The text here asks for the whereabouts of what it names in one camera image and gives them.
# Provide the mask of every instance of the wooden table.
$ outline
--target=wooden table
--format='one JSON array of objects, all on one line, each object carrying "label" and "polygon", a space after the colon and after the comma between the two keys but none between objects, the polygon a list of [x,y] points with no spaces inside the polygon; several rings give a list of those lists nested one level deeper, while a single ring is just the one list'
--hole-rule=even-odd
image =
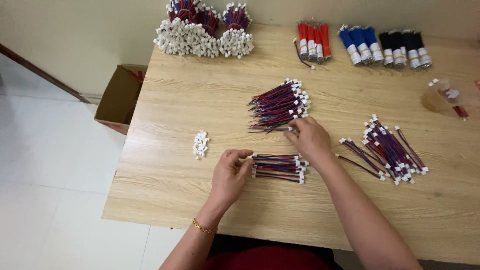
[{"label": "wooden table", "polygon": [[[330,133],[334,151],[349,155],[341,137],[362,140],[376,113],[399,125],[430,171],[416,184],[381,182],[344,164],[400,231],[418,258],[480,264],[480,79],[474,41],[425,37],[434,67],[427,72],[354,67],[332,29],[333,59],[311,70],[292,40],[296,26],[253,25],[252,54],[215,59],[153,50],[103,218],[187,228],[211,187],[225,149],[295,153],[281,133],[247,133],[246,104],[286,77],[303,82],[310,115]],[[424,109],[420,94],[433,78],[450,78],[469,99],[468,121]],[[208,131],[207,157],[195,160],[193,138]],[[329,193],[310,169],[306,184],[251,180],[227,212],[220,233],[351,250]]]}]

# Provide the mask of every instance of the red clothing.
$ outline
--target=red clothing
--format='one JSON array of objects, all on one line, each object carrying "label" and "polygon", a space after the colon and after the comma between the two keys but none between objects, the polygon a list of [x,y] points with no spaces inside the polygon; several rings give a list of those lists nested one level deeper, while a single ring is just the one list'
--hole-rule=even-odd
[{"label": "red clothing", "polygon": [[238,253],[224,252],[207,260],[205,270],[329,270],[314,253],[296,248],[261,246]]}]

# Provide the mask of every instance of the hand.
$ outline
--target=hand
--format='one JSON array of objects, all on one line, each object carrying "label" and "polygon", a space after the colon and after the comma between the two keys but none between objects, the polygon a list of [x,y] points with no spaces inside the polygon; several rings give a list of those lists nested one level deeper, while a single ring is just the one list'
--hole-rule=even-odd
[{"label": "hand", "polygon": [[212,190],[208,200],[227,211],[238,200],[245,185],[245,178],[252,173],[252,159],[240,161],[252,155],[251,150],[226,150],[213,171]]},{"label": "hand", "polygon": [[313,163],[315,158],[332,154],[330,135],[314,118],[296,118],[288,125],[293,127],[293,131],[285,132],[285,136],[308,162]]}]

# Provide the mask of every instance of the person's left hand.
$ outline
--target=person's left hand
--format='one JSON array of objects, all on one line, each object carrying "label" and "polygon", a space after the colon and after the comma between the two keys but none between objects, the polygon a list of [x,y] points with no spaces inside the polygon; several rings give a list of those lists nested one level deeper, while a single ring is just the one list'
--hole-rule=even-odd
[{"label": "person's left hand", "polygon": [[252,155],[251,150],[226,150],[213,171],[212,190],[208,200],[227,211],[238,200],[245,185],[245,178],[252,172],[252,159],[240,161]]}]

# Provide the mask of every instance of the cream wall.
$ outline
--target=cream wall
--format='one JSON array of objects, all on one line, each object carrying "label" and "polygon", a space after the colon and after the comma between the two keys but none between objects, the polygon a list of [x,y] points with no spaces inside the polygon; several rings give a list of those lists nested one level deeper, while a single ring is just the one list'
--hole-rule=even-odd
[{"label": "cream wall", "polygon": [[[227,1],[205,0],[218,11]],[[147,65],[165,0],[0,0],[0,43],[73,89],[102,94],[119,63]],[[479,2],[446,0],[247,1],[255,23],[415,28],[441,37],[478,36]]]}]

